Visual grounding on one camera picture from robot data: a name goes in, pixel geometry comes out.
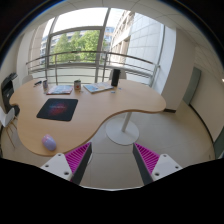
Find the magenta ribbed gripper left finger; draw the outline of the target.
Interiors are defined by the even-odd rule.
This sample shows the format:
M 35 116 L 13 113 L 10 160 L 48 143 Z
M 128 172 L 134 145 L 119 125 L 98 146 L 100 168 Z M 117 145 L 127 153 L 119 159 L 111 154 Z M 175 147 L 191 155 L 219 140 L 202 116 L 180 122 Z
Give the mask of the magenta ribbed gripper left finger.
M 63 154 L 57 153 L 42 169 L 79 185 L 92 155 L 92 144 L 80 146 Z

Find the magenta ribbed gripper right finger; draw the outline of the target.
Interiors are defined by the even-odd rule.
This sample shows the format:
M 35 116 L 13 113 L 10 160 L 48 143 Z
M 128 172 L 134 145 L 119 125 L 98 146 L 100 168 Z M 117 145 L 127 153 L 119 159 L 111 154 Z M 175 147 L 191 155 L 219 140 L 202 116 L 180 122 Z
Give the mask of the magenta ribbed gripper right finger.
M 133 144 L 133 155 L 145 185 L 182 169 L 168 154 L 159 155 L 137 143 Z

